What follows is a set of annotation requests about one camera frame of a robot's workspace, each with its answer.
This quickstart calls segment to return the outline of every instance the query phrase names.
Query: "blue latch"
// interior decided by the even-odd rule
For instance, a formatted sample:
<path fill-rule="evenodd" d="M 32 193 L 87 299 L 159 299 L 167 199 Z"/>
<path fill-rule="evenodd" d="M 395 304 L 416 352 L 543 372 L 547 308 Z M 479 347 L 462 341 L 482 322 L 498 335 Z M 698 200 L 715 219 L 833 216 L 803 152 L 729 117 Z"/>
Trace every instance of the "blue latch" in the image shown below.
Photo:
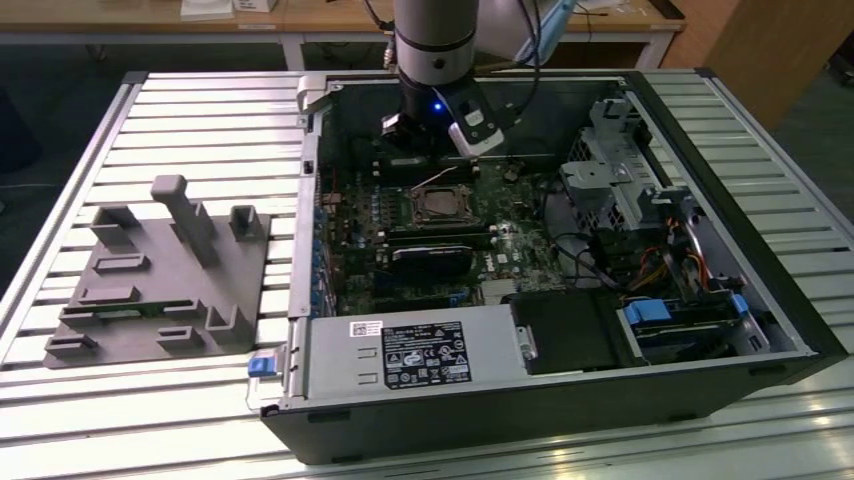
<path fill-rule="evenodd" d="M 637 300 L 623 308 L 623 313 L 629 319 L 629 324 L 641 322 L 663 322 L 671 320 L 670 311 L 665 301 L 659 299 Z"/>
<path fill-rule="evenodd" d="M 750 306 L 747 306 L 747 300 L 739 293 L 733 294 L 733 306 L 735 307 L 735 311 L 738 312 L 738 318 L 745 317 L 750 314 Z"/>
<path fill-rule="evenodd" d="M 255 357 L 250 360 L 250 377 L 272 377 L 276 375 L 276 357 Z"/>

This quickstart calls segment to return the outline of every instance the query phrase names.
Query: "aluminum extrusion table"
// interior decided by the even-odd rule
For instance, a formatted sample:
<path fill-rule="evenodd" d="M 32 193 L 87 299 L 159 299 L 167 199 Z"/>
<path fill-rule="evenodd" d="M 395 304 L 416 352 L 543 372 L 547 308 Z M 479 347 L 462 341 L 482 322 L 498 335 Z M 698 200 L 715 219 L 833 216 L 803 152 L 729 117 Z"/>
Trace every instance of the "aluminum extrusion table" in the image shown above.
<path fill-rule="evenodd" d="M 662 426 L 307 467 L 247 407 L 250 355 L 42 367 L 95 235 L 98 205 L 168 213 L 148 197 L 180 173 L 211 215 L 252 203 L 274 215 L 258 344 L 287 338 L 303 131 L 299 73 L 128 76 L 0 303 L 0 476 L 143 478 L 767 479 L 854 468 L 854 360 Z M 654 71 L 650 83 L 849 350 L 851 225 L 715 79 Z M 654 148 L 679 183 L 666 152 Z"/>

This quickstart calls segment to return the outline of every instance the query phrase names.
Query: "white sticker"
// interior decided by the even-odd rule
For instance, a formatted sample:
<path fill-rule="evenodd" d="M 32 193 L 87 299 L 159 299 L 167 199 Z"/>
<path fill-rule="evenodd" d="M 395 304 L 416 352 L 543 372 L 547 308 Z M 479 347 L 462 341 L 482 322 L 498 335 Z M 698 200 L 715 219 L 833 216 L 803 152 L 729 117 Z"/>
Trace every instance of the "white sticker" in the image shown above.
<path fill-rule="evenodd" d="M 350 322 L 351 337 L 378 337 L 383 330 L 383 322 Z"/>

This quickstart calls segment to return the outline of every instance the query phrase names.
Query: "black cable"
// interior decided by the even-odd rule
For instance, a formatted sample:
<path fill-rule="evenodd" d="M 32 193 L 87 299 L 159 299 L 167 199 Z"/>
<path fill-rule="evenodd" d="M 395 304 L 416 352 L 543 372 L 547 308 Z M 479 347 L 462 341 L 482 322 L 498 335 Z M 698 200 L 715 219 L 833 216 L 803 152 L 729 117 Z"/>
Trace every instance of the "black cable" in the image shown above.
<path fill-rule="evenodd" d="M 605 17 L 607 16 L 607 13 L 590 13 L 587 7 L 585 7 L 581 3 L 577 3 L 575 5 L 578 5 L 578 7 L 585 10 L 585 13 L 582 13 L 582 15 L 585 15 L 585 19 L 587 20 L 587 44 L 585 45 L 585 65 L 582 65 L 582 67 L 587 67 L 587 60 L 590 60 L 590 44 L 593 43 L 593 23 L 590 22 L 590 17 L 593 17 L 594 15 L 598 17 Z"/>
<path fill-rule="evenodd" d="M 537 90 L 539 89 L 539 69 L 541 69 L 539 47 L 541 47 L 541 41 L 542 41 L 542 35 L 543 35 L 543 26 L 539 18 L 539 2 L 537 0 L 534 1 L 534 21 L 537 22 L 537 29 L 534 28 L 534 23 L 529 15 L 529 9 L 525 6 L 525 0 L 517 0 L 517 3 L 519 4 L 519 9 L 522 10 L 522 13 L 525 15 L 525 20 L 526 20 L 525 23 L 529 29 L 529 35 L 534 42 L 534 50 L 531 52 L 534 54 L 534 85 L 531 85 L 531 91 L 529 92 L 527 98 L 522 102 L 522 105 L 519 105 L 519 107 L 517 108 L 517 115 L 522 116 L 522 113 L 529 108 L 529 105 L 531 104 L 531 101 L 537 96 Z"/>
<path fill-rule="evenodd" d="M 371 20 L 374 20 L 374 23 L 376 24 L 376 28 L 379 28 L 383 32 L 392 32 L 395 29 L 395 22 L 394 21 L 386 22 L 380 20 L 370 0 L 362 0 L 362 2 L 364 3 L 364 9 L 367 10 L 368 15 L 371 16 Z"/>
<path fill-rule="evenodd" d="M 577 265 L 581 265 L 582 267 L 585 267 L 587 270 L 590 270 L 590 273 L 593 273 L 597 278 L 599 279 L 599 281 L 602 282 L 602 284 L 609 287 L 611 290 L 615 290 L 618 292 L 622 293 L 630 293 L 630 290 L 627 288 L 625 288 L 619 283 L 617 283 L 617 280 L 614 280 L 607 273 L 605 273 L 602 270 L 599 270 L 597 268 L 597 266 L 593 263 L 589 263 L 586 260 L 582 260 L 581 258 L 578 258 L 579 256 L 575 255 L 573 252 L 570 252 L 563 245 L 561 245 L 559 243 L 554 242 L 555 248 L 558 249 L 558 251 L 570 259 L 575 262 Z"/>

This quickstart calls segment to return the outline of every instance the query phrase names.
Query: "warning label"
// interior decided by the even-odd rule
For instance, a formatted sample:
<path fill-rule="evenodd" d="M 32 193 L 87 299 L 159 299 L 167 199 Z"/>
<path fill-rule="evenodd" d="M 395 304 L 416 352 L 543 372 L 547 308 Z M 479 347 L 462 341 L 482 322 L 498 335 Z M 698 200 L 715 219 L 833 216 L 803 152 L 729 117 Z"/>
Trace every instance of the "warning label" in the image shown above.
<path fill-rule="evenodd" d="M 471 382 L 461 322 L 383 328 L 383 359 L 392 390 Z"/>

